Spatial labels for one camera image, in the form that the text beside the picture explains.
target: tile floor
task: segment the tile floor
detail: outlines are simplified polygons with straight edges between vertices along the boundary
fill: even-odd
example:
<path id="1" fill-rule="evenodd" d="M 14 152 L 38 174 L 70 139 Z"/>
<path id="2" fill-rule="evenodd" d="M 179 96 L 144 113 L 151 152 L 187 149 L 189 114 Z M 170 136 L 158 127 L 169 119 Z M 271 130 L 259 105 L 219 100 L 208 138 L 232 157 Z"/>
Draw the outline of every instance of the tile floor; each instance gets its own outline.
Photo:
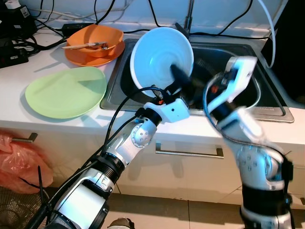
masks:
<path id="1" fill-rule="evenodd" d="M 102 229 L 120 217 L 136 229 L 242 229 L 239 206 L 112 194 Z M 297 229 L 305 229 L 305 211 L 294 210 Z"/>

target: stainless steel sink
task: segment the stainless steel sink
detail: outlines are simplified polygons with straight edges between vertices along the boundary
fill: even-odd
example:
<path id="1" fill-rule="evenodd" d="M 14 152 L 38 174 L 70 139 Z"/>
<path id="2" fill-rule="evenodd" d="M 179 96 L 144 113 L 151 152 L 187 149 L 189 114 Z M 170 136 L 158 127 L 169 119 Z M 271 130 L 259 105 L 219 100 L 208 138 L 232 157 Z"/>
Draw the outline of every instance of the stainless steel sink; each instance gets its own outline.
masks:
<path id="1" fill-rule="evenodd" d="M 102 109 L 115 110 L 122 100 L 135 91 L 137 87 L 133 83 L 130 74 L 130 56 L 137 39 L 126 39 L 124 53 L 118 58 L 110 80 L 107 85 L 106 95 L 101 102 Z M 249 45 L 242 44 L 222 44 L 222 43 L 191 43 L 194 52 L 194 59 L 202 58 L 213 67 L 216 72 L 223 71 L 232 56 L 255 56 L 255 52 Z M 265 72 L 261 63 L 257 63 L 253 76 L 258 81 L 261 98 L 252 112 L 256 119 L 276 122 L 293 122 L 291 115 L 281 95 L 272 84 L 269 76 Z M 239 106 L 251 106 L 257 99 L 257 84 L 254 78 L 234 102 Z M 125 111 L 136 111 L 144 103 L 151 101 L 151 98 L 143 93 L 139 93 L 129 100 L 122 108 Z M 202 104 L 190 106 L 191 115 L 203 115 Z"/>

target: green plate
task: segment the green plate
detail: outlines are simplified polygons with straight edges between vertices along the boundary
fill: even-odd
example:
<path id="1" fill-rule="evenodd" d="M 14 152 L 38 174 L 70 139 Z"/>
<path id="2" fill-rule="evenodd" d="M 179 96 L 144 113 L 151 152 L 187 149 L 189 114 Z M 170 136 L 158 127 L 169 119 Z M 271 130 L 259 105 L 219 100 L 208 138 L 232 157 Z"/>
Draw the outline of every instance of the green plate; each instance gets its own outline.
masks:
<path id="1" fill-rule="evenodd" d="M 32 82 L 25 98 L 37 113 L 50 117 L 74 118 L 90 111 L 104 97 L 107 81 L 95 67 L 64 70 Z"/>

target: robotic arm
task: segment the robotic arm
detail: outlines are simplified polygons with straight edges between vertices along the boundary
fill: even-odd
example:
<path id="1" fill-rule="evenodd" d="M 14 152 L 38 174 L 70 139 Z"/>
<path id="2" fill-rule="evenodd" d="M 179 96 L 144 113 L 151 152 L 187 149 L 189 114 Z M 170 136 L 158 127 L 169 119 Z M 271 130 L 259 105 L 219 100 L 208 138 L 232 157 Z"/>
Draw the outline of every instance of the robotic arm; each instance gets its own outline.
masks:
<path id="1" fill-rule="evenodd" d="M 204 100 L 207 117 L 224 136 L 234 153 L 243 184 L 241 216 L 246 229 L 291 229 L 291 199 L 287 185 L 292 164 L 264 136 L 260 125 L 233 99 L 248 85 L 256 65 L 254 57 L 231 58 L 222 75 L 207 86 Z M 123 170 L 151 141 L 159 123 L 189 117 L 178 98 L 171 103 L 146 103 L 142 116 L 134 119 L 108 143 L 106 154 L 94 158 L 94 166 L 81 173 L 60 199 L 55 199 L 28 224 L 36 229 L 48 208 L 55 210 L 46 229 L 99 229 L 108 213 L 107 199 Z M 218 121 L 212 121 L 210 114 Z"/>

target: red plastic bag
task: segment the red plastic bag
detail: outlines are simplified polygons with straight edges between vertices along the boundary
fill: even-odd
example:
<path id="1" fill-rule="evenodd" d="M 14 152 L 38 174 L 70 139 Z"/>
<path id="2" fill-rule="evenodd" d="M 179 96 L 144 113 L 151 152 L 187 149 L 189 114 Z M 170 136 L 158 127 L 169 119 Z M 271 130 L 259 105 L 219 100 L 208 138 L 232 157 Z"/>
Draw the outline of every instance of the red plastic bag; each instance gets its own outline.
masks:
<path id="1" fill-rule="evenodd" d="M 39 186 L 38 166 L 41 168 L 42 185 L 53 182 L 53 171 L 47 158 L 37 148 L 27 143 L 12 142 L 12 135 L 0 133 L 0 186 L 17 193 L 37 193 Z"/>

